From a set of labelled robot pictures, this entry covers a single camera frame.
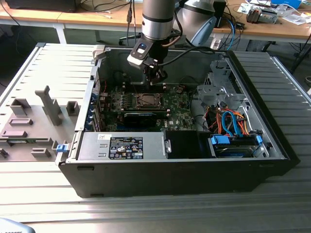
warning label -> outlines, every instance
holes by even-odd
[[[112,137],[109,159],[143,159],[142,137]]]

side panel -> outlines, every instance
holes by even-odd
[[[252,191],[267,177],[283,175],[285,161],[62,164],[80,197],[133,197]]]

blue cable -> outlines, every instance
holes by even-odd
[[[229,50],[231,48],[233,40],[234,40],[235,29],[234,29],[233,23],[229,19],[227,19],[227,21],[231,24],[231,28],[232,28],[232,32],[233,32],[231,43],[230,43],[229,47],[227,48],[227,50]]]
[[[231,114],[232,116],[232,121],[233,121],[233,127],[234,127],[234,131],[235,133],[240,136],[240,137],[243,137],[243,134],[241,133],[239,127],[238,127],[238,123],[237,123],[237,119],[235,118],[235,115],[232,113],[232,112],[229,112],[229,111],[226,111],[224,112],[223,116],[222,116],[222,126],[223,126],[223,129],[228,133],[230,134],[231,137],[233,137],[233,133],[230,132],[226,126],[225,126],[225,116],[228,115],[228,114]]]

blue latch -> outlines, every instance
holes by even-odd
[[[212,144],[230,144],[230,140],[228,136],[223,136],[223,135],[214,135],[211,139]]]
[[[58,144],[56,147],[56,152],[69,152],[69,144]]]
[[[258,144],[261,145],[261,144],[262,144],[262,138],[261,138],[261,136],[260,136],[260,135],[257,135],[257,136],[256,136],[256,139],[257,139]]]

motherboard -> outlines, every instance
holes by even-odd
[[[160,85],[153,90],[138,85],[117,86],[101,93],[100,107],[106,132],[195,130],[189,93],[182,85]]]

